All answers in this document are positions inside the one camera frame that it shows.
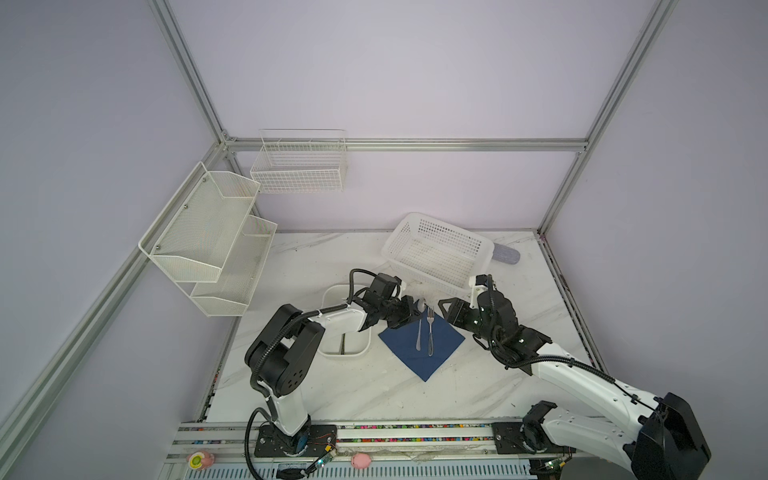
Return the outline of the silver spoon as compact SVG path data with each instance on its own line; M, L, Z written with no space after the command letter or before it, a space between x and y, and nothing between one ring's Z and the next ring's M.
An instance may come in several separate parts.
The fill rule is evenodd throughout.
M417 302L417 307L419 309L419 319L417 321L417 336L415 341L415 349L417 351L420 351L422 349L422 325L423 325L423 317L424 312L426 311L426 301L424 299L420 299Z

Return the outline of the blue paper napkin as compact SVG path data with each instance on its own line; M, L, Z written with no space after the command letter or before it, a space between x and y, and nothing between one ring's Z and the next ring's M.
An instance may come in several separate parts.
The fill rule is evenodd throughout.
M379 333L380 340L409 370L423 382L427 382L437 370L454 354L464 342L465 337L451 324L434 313L434 355L428 355L427 312L422 325L422 349L415 349L417 322L399 329L386 328Z

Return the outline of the white rectangular plastic tray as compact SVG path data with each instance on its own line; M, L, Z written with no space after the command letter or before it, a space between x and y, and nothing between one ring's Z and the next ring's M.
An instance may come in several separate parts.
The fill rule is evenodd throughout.
M371 331L361 331L366 318L365 311L358 305L352 304L346 310L339 310L321 318L325 328L318 352L333 360L352 360L362 357L371 345ZM339 355L342 334L346 334L346 353Z

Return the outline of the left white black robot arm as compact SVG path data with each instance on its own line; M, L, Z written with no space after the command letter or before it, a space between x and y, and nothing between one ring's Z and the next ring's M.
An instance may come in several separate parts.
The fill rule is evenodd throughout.
M322 340L364 332L380 321L398 329L419 320L424 310L403 290L396 276L354 268L343 302L306 312L284 304L270 318L244 363L250 369L251 388L266 400L264 418L282 452L296 456L309 445L311 417L300 385Z

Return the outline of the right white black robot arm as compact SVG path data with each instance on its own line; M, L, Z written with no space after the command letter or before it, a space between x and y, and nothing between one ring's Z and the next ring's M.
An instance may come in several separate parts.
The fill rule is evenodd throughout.
M690 404L658 396L578 360L544 333L521 324L491 275L471 279L471 295L439 301L449 324L507 369L569 393L601 414L594 419L542 400L523 417L523 447L532 453L568 447L607 460L637 479L697 479L712 452Z

